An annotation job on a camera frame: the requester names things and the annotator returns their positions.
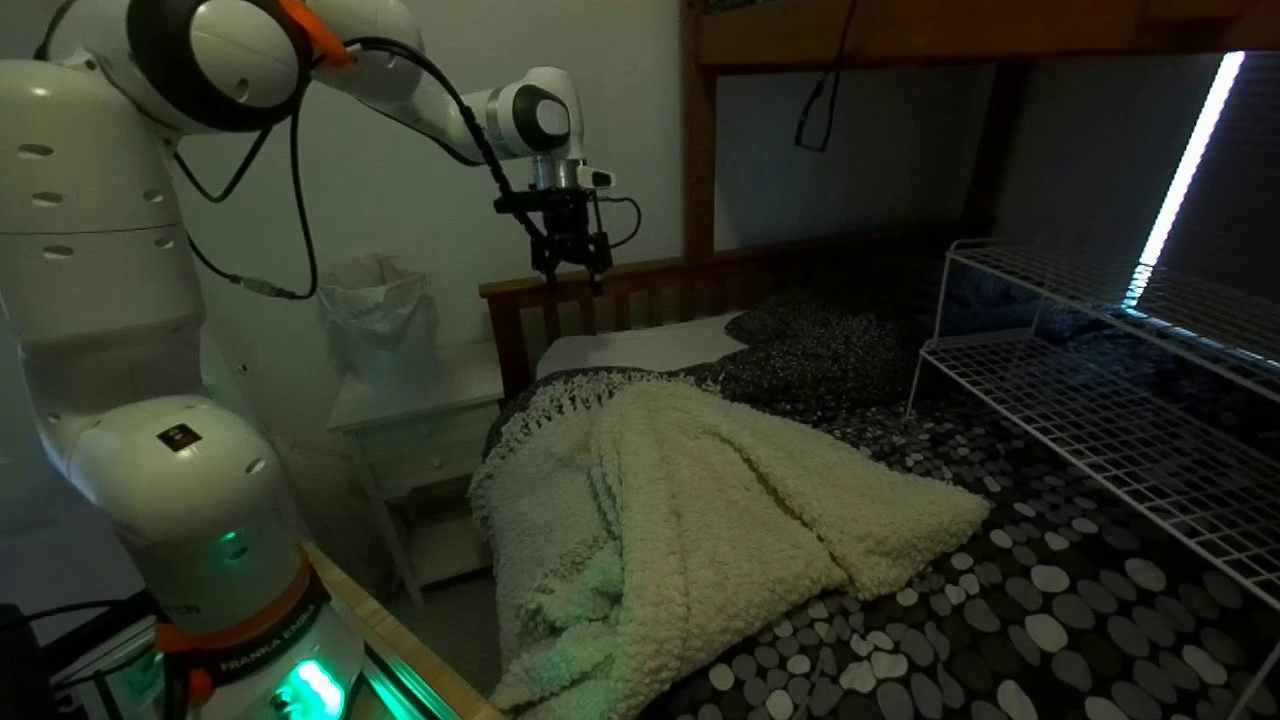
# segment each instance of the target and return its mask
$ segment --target black cable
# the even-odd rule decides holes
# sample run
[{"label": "black cable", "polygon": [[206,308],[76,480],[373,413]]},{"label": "black cable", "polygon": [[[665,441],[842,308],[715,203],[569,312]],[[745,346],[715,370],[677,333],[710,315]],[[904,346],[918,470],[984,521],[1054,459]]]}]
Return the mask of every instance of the black cable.
[{"label": "black cable", "polygon": [[115,703],[115,690],[112,690],[112,682],[106,682],[104,671],[92,671],[92,687],[97,687],[97,695],[104,701],[106,720],[122,720],[122,716],[120,716],[120,703]]},{"label": "black cable", "polygon": [[[834,129],[834,101],[838,101],[838,79],[842,79],[842,46],[847,46],[847,36],[853,36],[853,16],[854,16],[854,0],[847,0],[842,9],[842,27],[838,27],[838,42],[834,42],[834,57],[831,57],[831,66],[825,66],[825,74],[813,82],[805,108],[801,108],[801,120],[797,120],[797,149],[809,149],[809,150],[826,150],[831,149],[831,129]],[[826,122],[819,129],[819,138],[809,142],[809,115],[814,108],[814,101],[826,91]]]},{"label": "black cable", "polygon": [[222,203],[222,200],[240,189],[240,180],[247,176],[247,168],[253,168],[253,161],[261,155],[261,149],[269,142],[269,134],[270,134],[270,129],[255,130],[255,138],[247,142],[240,168],[232,170],[232,180],[227,180],[219,190],[206,190],[206,189],[199,184],[199,176],[191,170],[191,165],[183,161],[178,149],[169,149],[169,155],[171,155],[171,165],[188,176],[188,184],[191,184],[206,203]]},{"label": "black cable", "polygon": [[53,42],[57,27],[68,18],[73,9],[76,9],[76,0],[64,0],[64,2],[49,16],[42,36],[41,36],[33,61],[49,61],[49,42]]},{"label": "black cable", "polygon": [[99,671],[88,671],[88,676],[58,679],[58,682],[53,682],[53,687],[57,687],[57,690],[68,690],[68,687],[76,687],[76,682],[97,682],[99,676],[129,671],[143,651],[151,651],[151,646],[141,646],[141,651],[132,651],[129,660],[120,660],[120,662],[112,662],[112,669],[99,669]]},{"label": "black cable", "polygon": [[346,687],[346,707],[342,707],[341,720],[355,720],[355,701],[361,701],[361,690],[373,690],[373,682],[368,682],[364,671],[352,679],[352,687]]},{"label": "black cable", "polygon": [[427,70],[427,74],[446,91],[446,101],[456,103],[456,110],[463,115],[463,129],[471,130],[471,138],[476,138],[476,149],[478,149],[478,155],[484,155],[484,165],[487,165],[487,176],[490,176],[499,200],[511,209],[515,225],[518,225],[533,238],[545,238],[545,232],[538,232],[538,226],[533,225],[533,216],[518,209],[515,189],[511,189],[503,165],[496,161],[496,150],[490,150],[490,142],[487,142],[476,110],[469,108],[463,91],[456,91],[456,82],[453,82],[423,51],[414,51],[414,46],[406,46],[406,42],[397,42],[397,38],[388,38],[388,36],[352,36],[346,46],[388,51],[388,57],[398,57],[398,61],[406,61],[411,66]]},{"label": "black cable", "polygon": [[610,238],[609,249],[633,245],[633,238],[638,235],[638,226],[644,226],[644,209],[637,203],[637,197],[598,197],[598,203],[629,203],[629,209],[637,210],[633,232],[619,235],[619,238]]},{"label": "black cable", "polygon": [[159,720],[183,720],[183,716],[188,716],[188,679],[183,679],[183,671],[169,660],[169,662],[164,662]]},{"label": "black cable", "polygon": [[414,707],[418,720],[436,716],[436,710],[397,676],[397,669],[393,669],[380,651],[364,651],[364,655],[376,662],[376,671],[385,671],[385,676],[397,682],[397,690]]},{"label": "black cable", "polygon": [[222,282],[240,282],[247,291],[261,291],[261,297],[277,297],[277,299],[313,299],[318,291],[318,257],[317,257],[317,235],[313,235],[313,216],[308,216],[308,197],[304,197],[304,170],[301,170],[301,115],[304,115],[304,97],[308,97],[308,82],[297,91],[292,101],[292,115],[286,115],[286,180],[292,180],[292,209],[297,209],[297,225],[301,225],[301,235],[304,235],[304,257],[308,257],[308,282],[297,291],[297,286],[280,286],[280,282],[269,282],[269,280],[255,280],[255,274],[240,274],[240,273],[227,273],[219,266],[215,258],[203,257],[203,249],[195,245],[195,235],[188,235],[188,249],[191,257],[212,273],[219,274]]}]

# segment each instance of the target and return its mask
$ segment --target wire rack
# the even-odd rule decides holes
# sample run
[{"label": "wire rack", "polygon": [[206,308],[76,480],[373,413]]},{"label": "wire rack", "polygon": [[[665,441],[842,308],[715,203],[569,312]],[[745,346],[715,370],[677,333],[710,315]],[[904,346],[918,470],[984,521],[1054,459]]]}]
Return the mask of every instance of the wire rack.
[{"label": "wire rack", "polygon": [[1280,609],[1280,464],[1029,333],[918,360]]},{"label": "wire rack", "polygon": [[1142,297],[1124,308],[1129,266],[1077,251],[965,238],[950,249],[950,258],[1132,333],[1256,397],[1280,401],[1280,302],[1270,299],[1161,266]]}]

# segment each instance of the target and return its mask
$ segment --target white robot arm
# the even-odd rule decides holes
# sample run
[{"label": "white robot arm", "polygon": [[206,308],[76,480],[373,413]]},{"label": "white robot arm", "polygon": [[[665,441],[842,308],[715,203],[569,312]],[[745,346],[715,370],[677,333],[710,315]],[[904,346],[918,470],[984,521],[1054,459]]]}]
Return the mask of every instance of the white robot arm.
[{"label": "white robot arm", "polygon": [[206,716],[244,716],[247,676],[280,676],[318,594],[270,513],[280,459],[199,397],[203,308],[169,142],[269,129],[317,74],[463,165],[533,155],[533,189],[503,189],[499,210],[538,210],[547,274],[609,266],[587,226],[609,176],[582,161],[563,70],[460,97],[398,0],[81,0],[68,18],[76,57],[0,61],[5,324],[53,464],[112,516],[171,618],[169,646],[232,687]]}]

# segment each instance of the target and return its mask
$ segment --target green light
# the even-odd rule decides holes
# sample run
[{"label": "green light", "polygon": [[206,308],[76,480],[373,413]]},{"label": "green light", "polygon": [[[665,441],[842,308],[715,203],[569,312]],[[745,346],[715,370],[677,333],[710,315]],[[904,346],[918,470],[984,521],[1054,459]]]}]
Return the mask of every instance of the green light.
[{"label": "green light", "polygon": [[393,720],[418,716],[385,676],[368,676],[373,695],[388,707]]},{"label": "green light", "polygon": [[301,660],[277,687],[286,720],[336,720],[346,707],[346,687],[318,662]]},{"label": "green light", "polygon": [[456,710],[446,707],[446,701],[411,669],[403,669],[398,660],[388,660],[397,679],[418,701],[427,703],[438,720],[456,720]]},{"label": "green light", "polygon": [[244,555],[247,555],[247,541],[244,541],[244,532],[222,532],[219,541],[215,541],[215,552],[219,552],[219,561],[227,563],[227,569],[237,569]]},{"label": "green light", "polygon": [[129,669],[122,687],[129,687],[132,695],[147,695],[151,687],[159,687],[159,679],[164,679],[164,660],[159,660],[155,651],[143,651],[143,655]]}]

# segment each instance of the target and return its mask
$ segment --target wooden headboard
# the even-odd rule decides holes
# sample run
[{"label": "wooden headboard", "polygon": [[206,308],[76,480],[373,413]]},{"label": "wooden headboard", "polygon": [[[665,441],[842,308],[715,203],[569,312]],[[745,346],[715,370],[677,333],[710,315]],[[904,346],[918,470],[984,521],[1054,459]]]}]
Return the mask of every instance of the wooden headboard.
[{"label": "wooden headboard", "polygon": [[484,282],[478,297],[490,319],[503,397],[511,401],[533,384],[533,367],[554,335],[592,335],[715,315],[746,308],[779,286],[801,286],[813,274],[831,274],[831,266],[838,266],[838,280],[847,274],[853,282],[863,282],[867,297],[884,297],[900,286],[904,274],[937,266],[933,258],[940,257],[940,235],[895,235],[891,245],[785,245],[719,251],[709,258],[629,264],[609,273],[598,291],[582,274],[559,274],[554,286],[547,286],[538,274],[522,274]]}]

